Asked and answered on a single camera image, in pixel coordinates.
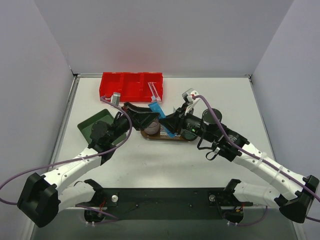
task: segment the black mounting plate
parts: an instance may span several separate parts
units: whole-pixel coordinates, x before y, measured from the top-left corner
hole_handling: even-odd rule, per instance
[[[214,220],[223,218],[221,207],[242,205],[222,187],[104,188],[103,194],[100,201],[83,204],[98,207],[106,197],[105,211],[120,220]],[[111,201],[113,195],[118,196],[117,202]]]

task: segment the red plastic compartment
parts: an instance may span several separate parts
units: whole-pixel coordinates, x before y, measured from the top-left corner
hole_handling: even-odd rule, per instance
[[[100,83],[100,97],[111,98],[114,92],[120,93],[120,102],[151,103],[152,92],[148,83],[154,83],[162,100],[162,72],[104,72]]]

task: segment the gray wall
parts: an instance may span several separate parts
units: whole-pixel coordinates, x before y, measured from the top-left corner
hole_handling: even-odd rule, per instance
[[[278,162],[320,177],[320,1],[295,0],[253,74],[253,89]],[[320,218],[320,204],[309,215]],[[309,240],[319,223],[306,220]]]
[[[35,0],[74,73],[252,74],[293,0]]]
[[[73,76],[33,0],[0,1],[0,182],[49,162]],[[1,190],[17,201],[26,177]],[[0,239],[20,239],[26,217],[0,203]]]

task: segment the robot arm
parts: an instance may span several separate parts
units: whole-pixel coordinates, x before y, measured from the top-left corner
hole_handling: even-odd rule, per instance
[[[171,133],[179,135],[183,131],[188,131],[200,137],[197,148],[199,150],[209,149],[214,153],[214,157],[209,160],[220,155],[230,162],[249,169],[270,184],[269,187],[263,187],[236,179],[231,180],[225,189],[231,191],[230,193],[238,202],[251,202],[273,208],[279,207],[284,216],[292,221],[303,223],[314,197],[288,177],[271,168],[265,161],[286,172],[313,192],[316,192],[319,180],[312,175],[304,177],[281,166],[267,157],[265,153],[256,149],[246,138],[222,124],[234,144],[258,156],[260,160],[240,152],[223,138],[222,131],[217,127],[217,123],[208,110],[203,112],[201,119],[192,115],[193,107],[199,100],[194,100],[197,95],[198,93],[192,88],[186,91],[182,95],[185,100],[182,107],[165,118],[159,119],[159,122]],[[152,112],[150,108],[137,107],[128,102],[124,104],[122,109],[129,115],[136,130],[145,129],[159,116],[159,113]],[[222,114],[216,109],[214,112],[221,121]],[[102,156],[99,156],[99,153],[114,148],[115,146],[112,144],[114,140],[127,132],[129,128],[128,120],[124,115],[115,119],[111,125],[103,121],[96,122],[90,135],[92,142],[76,157],[79,160],[62,165],[41,176],[37,173],[32,174],[22,190],[17,204],[18,208],[38,227],[43,227],[51,222],[58,212],[78,203],[91,202],[95,196],[103,191],[97,183],[85,181],[73,187],[68,186],[89,170],[109,160],[115,151]],[[212,146],[201,147],[203,140],[212,143]]]

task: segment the blue sponge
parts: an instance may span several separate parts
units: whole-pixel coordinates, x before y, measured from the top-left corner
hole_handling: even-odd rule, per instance
[[[162,111],[160,105],[157,102],[150,103],[148,106],[152,110],[152,112],[160,113],[160,116],[158,117],[159,119],[164,119],[166,117],[164,111]],[[170,138],[173,138],[174,136],[176,136],[175,133],[171,133],[165,127],[163,127],[163,128],[164,128],[165,132],[169,135]]]

